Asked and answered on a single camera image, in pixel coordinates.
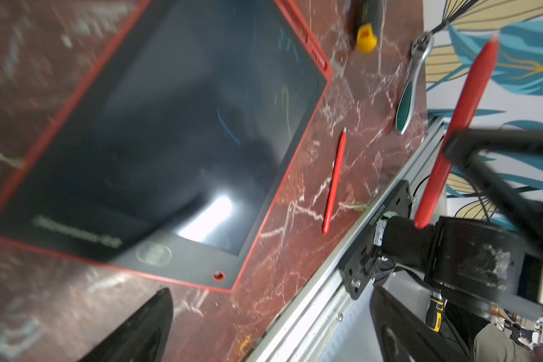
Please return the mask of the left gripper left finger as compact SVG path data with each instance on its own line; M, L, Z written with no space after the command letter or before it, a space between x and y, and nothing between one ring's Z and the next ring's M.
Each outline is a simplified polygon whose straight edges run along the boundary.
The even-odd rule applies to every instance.
M172 296L162 288L81 360L161 361L172 321Z

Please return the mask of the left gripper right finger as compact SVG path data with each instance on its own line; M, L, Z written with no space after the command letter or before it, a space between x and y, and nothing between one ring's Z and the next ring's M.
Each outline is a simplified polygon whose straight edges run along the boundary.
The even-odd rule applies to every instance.
M370 300L376 337L384 361L467 361L383 287Z

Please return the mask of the red stylus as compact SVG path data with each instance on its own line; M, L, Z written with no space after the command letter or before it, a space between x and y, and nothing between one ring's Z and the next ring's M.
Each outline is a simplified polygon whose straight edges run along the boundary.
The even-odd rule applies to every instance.
M336 158L333 167L333 177L330 184L330 191L327 199L327 206L324 214L324 222L322 226L322 233L327 235L330 231L331 220L333 217L333 211L336 203L336 194L339 187L340 173L342 169L342 163L345 153L345 145L347 140L347 129L343 128L342 134L339 138L338 149L336 152Z
M449 128L443 139L443 148L446 147L449 139L455 132L464 131L472 123L472 119L475 117L493 70L496 67L498 52L499 33L494 33L472 64L449 123ZM422 194L422 200L414 217L414 226L417 229L424 229L429 225L438 199L444 191L452 166L453 164L448 158L440 152L434 163L425 191Z

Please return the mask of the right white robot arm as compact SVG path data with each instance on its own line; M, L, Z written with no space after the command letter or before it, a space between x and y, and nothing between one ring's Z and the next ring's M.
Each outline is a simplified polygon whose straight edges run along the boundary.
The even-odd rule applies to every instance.
M543 318L543 202L525 199L481 160L482 151L543 156L543 131L467 129L446 140L441 157L455 165L513 224L442 217L434 225L391 214L374 225L377 256L423 274L423 284L475 315L492 306Z

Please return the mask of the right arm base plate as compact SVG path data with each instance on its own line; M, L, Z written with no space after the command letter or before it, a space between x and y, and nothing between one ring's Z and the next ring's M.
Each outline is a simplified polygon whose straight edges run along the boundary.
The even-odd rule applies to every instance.
M396 183L390 193L369 212L367 223L352 238L352 243L337 268L345 291L357 300L370 280L384 275L379 266L384 228L392 217L409 217L412 208L410 184Z

